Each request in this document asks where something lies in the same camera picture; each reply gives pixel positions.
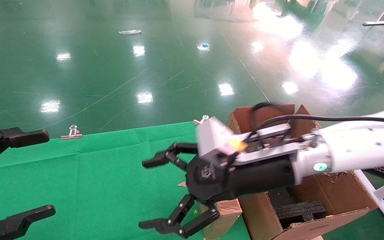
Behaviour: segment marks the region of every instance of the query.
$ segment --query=yellow connector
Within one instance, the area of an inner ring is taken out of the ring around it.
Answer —
[[[237,152],[244,152],[248,147],[248,144],[241,142],[238,139],[230,140],[229,144],[234,147]]]

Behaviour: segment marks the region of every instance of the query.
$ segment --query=green epoxy floor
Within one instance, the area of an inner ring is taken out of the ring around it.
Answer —
[[[71,124],[93,134],[203,114],[226,121],[268,100],[326,116],[381,111],[384,26],[361,24],[383,9],[384,0],[0,0],[0,128],[58,138]],[[142,34],[118,33],[130,29]],[[384,217],[372,211],[324,237],[384,239]]]

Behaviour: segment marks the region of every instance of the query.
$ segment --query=robotic arm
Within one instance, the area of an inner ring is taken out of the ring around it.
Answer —
[[[184,170],[189,194],[168,219],[141,222],[139,227],[188,238],[218,219],[214,207],[218,201],[290,187],[300,184],[305,176],[322,172],[384,166],[384,111],[285,139],[289,130],[289,124],[281,124],[235,135],[215,117],[204,121],[196,130],[198,144],[174,143],[143,161],[145,168],[172,162]],[[196,156],[186,163],[177,157],[181,152]],[[195,200],[209,210],[181,226]]]
[[[46,143],[49,140],[49,135],[45,130],[23,132],[19,128],[0,129],[0,154],[9,147],[30,146]],[[45,205],[0,220],[0,240],[23,237],[32,223],[51,217],[54,214],[54,206]]]

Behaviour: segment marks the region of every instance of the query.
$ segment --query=cardboard box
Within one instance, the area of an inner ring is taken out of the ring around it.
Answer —
[[[272,117],[294,114],[294,109],[294,104],[283,105],[282,111],[270,107],[262,108],[257,113],[257,121],[262,123]],[[227,125],[237,134],[250,132],[250,112],[251,107],[237,108],[230,114]],[[301,105],[295,114],[309,112]],[[309,120],[292,120],[290,125],[293,138],[319,127],[316,122]],[[282,229],[267,193],[243,196],[239,198],[239,202],[252,240],[311,240],[377,208],[361,182],[352,173],[342,176],[335,183],[332,183],[328,176],[305,177],[302,184],[293,187],[293,197],[299,202],[321,201],[329,216],[309,222],[293,223],[290,227]]]
[[[220,213],[220,218],[204,228],[206,240],[222,238],[242,214],[238,199],[220,201],[215,206]],[[207,209],[207,206],[199,204],[201,213],[207,211]]]

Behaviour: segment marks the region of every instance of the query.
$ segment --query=green cloth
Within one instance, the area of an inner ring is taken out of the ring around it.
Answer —
[[[195,125],[105,132],[8,149],[0,156],[0,220],[52,204],[55,216],[33,223],[23,240],[178,240],[175,234],[138,227],[140,221],[168,217],[187,193],[177,185],[185,180],[184,172],[174,165],[150,170],[141,165],[176,141],[195,142]],[[203,231],[190,237],[203,238]],[[241,217],[224,239],[250,239]]]

